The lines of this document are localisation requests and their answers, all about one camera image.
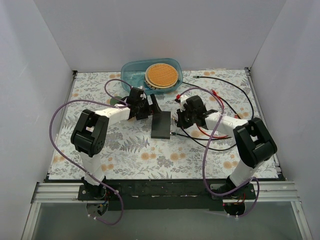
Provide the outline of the black network switch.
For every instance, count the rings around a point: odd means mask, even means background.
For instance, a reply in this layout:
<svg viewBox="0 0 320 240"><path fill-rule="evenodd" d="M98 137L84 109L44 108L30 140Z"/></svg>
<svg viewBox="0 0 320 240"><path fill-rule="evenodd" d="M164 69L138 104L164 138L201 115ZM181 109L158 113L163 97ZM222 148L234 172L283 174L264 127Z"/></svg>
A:
<svg viewBox="0 0 320 240"><path fill-rule="evenodd" d="M171 112L162 111L152 116L151 124L152 139L170 139L171 136Z"/></svg>

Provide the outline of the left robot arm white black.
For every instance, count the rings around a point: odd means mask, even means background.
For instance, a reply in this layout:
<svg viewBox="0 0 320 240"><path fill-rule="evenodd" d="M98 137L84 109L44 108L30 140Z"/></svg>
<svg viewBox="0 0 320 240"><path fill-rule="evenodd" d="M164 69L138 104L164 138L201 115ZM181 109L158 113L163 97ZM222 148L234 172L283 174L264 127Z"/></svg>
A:
<svg viewBox="0 0 320 240"><path fill-rule="evenodd" d="M70 141L79 152L85 175L81 178L85 191L95 200L106 196L106 187L101 184L105 179L100 152L105 146L108 127L132 118L143 120L161 113L154 94L152 103L141 88L132 87L129 95L115 100L115 105L103 109L82 111L71 135Z"/></svg>

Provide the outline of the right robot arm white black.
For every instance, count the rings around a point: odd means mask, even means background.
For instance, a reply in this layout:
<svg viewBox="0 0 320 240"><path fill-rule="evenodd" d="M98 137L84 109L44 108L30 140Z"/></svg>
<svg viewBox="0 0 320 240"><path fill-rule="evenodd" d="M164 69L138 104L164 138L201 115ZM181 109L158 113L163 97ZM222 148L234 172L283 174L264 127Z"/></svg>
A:
<svg viewBox="0 0 320 240"><path fill-rule="evenodd" d="M205 179L203 183L212 196L239 198L245 192L244 186L253 180L258 168L278 150L264 122L257 117L246 120L227 116L223 111L208 110L198 95L178 95L175 101L179 103L176 111L179 128L187 129L197 125L213 134L219 132L234 138L240 157L234 171L218 189L211 190Z"/></svg>

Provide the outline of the floral table mat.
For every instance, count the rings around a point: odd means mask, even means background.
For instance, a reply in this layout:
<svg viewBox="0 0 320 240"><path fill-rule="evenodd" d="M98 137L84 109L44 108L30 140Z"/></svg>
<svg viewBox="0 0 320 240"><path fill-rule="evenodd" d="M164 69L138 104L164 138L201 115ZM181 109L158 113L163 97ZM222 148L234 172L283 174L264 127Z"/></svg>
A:
<svg viewBox="0 0 320 240"><path fill-rule="evenodd" d="M224 113L249 120L260 113L244 70L184 71L183 82L177 90L157 95L159 107L175 118L177 94L188 91L192 85L201 90L190 90L198 95L207 109L218 110L219 104L208 94L214 90L226 100ZM112 97L124 97L127 92L118 81L118 72L78 73L70 94L68 106L56 144L59 148L53 158L48 178L51 181L78 180L84 173L80 154L71 144L71 134L83 110L102 110ZM132 118L110 126L105 146L101 151L101 168L108 179L224 179L240 161L232 138L212 141L206 150L209 131L192 126L185 131L171 124L170 139L151 138L152 119Z"/></svg>

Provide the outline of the green cup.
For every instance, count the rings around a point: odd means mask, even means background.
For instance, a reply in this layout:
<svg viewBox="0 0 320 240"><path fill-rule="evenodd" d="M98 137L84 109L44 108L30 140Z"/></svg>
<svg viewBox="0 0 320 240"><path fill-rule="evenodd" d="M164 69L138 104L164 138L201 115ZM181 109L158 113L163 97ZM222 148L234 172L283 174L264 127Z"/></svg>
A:
<svg viewBox="0 0 320 240"><path fill-rule="evenodd" d="M115 106L115 105L122 105L122 97L121 96L115 96L114 98L110 99L110 105Z"/></svg>

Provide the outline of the round woven coaster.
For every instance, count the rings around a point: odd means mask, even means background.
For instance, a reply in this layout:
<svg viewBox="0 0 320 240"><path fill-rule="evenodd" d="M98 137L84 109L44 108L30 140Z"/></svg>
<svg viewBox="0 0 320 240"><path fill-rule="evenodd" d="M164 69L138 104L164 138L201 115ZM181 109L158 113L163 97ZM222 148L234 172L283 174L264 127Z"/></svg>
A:
<svg viewBox="0 0 320 240"><path fill-rule="evenodd" d="M178 82L178 72L169 64L156 63L146 70L145 81L153 88L168 89Z"/></svg>

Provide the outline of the blue plastic container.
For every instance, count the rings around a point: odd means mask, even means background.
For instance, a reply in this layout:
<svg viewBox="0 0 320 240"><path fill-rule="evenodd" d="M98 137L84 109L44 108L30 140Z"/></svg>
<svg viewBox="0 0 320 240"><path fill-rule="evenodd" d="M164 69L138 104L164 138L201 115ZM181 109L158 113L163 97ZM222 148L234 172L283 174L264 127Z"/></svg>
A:
<svg viewBox="0 0 320 240"><path fill-rule="evenodd" d="M169 88L155 89L147 85L147 69L154 64L168 64L177 71L177 83ZM173 58L156 58L126 63L121 69L121 80L132 87L144 87L146 95L166 94L174 92L183 82L183 73L180 64Z"/></svg>

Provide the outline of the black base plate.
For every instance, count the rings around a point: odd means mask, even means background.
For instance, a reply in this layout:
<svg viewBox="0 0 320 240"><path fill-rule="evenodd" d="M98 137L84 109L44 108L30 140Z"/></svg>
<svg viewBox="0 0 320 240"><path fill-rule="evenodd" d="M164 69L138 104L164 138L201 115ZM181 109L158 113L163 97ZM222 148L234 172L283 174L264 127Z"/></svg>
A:
<svg viewBox="0 0 320 240"><path fill-rule="evenodd" d="M104 203L109 211L124 210L182 210L205 209L223 211L223 201L235 202L254 200L253 184L222 197L211 195L201 179L140 179L103 180L104 185L89 186L83 182L77 199L91 203Z"/></svg>

